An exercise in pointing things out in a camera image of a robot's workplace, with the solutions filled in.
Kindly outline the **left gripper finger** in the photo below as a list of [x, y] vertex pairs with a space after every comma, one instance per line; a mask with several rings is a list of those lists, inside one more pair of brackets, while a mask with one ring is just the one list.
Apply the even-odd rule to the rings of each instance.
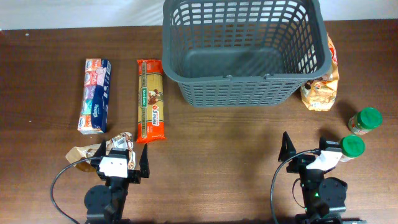
[[103, 157], [106, 155], [106, 141], [102, 140], [99, 148], [94, 153], [93, 157]]
[[140, 166], [140, 177], [141, 178], [149, 178], [150, 176], [150, 168], [149, 168], [149, 160], [148, 160], [148, 145], [145, 144], [141, 158], [139, 160]]

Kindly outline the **green lid pale jar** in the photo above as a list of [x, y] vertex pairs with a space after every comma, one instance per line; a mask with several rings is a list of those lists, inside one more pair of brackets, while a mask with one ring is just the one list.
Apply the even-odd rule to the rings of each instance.
[[348, 162], [362, 155], [366, 146], [359, 136], [349, 135], [340, 140], [340, 148], [342, 149], [340, 162]]

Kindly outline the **orange snack bag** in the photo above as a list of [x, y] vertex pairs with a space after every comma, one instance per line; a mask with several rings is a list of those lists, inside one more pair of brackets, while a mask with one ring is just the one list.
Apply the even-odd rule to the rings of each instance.
[[322, 77], [309, 80], [300, 88], [301, 100], [310, 111], [329, 111], [334, 105], [338, 89], [338, 60], [333, 41], [328, 37], [331, 67]]

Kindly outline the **green lid spice jar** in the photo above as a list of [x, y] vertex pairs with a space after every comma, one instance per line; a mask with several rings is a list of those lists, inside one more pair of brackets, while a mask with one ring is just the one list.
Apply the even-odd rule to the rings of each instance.
[[348, 121], [349, 130], [357, 135], [364, 135], [382, 124], [382, 114], [379, 110], [367, 107], [356, 113]]

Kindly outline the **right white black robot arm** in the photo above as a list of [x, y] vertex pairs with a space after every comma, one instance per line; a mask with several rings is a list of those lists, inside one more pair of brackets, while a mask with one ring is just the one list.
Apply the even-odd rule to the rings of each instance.
[[287, 132], [282, 135], [282, 145], [270, 189], [272, 218], [277, 223], [273, 194], [277, 175], [286, 167], [288, 173], [298, 174], [303, 195], [303, 214], [294, 217], [295, 223], [366, 223], [360, 218], [342, 218], [346, 211], [348, 184], [336, 177], [325, 177], [335, 169], [343, 156], [343, 146], [336, 141], [321, 137], [319, 146], [312, 150], [297, 152]]

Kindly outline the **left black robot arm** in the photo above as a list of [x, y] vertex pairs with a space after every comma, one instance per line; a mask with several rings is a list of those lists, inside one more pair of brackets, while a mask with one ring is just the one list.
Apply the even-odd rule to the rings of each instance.
[[147, 145], [139, 160], [139, 170], [128, 168], [129, 151], [112, 148], [106, 151], [103, 141], [91, 158], [90, 165], [96, 169], [104, 185], [96, 185], [87, 191], [84, 204], [87, 208], [87, 223], [119, 223], [130, 184], [140, 184], [150, 176]]

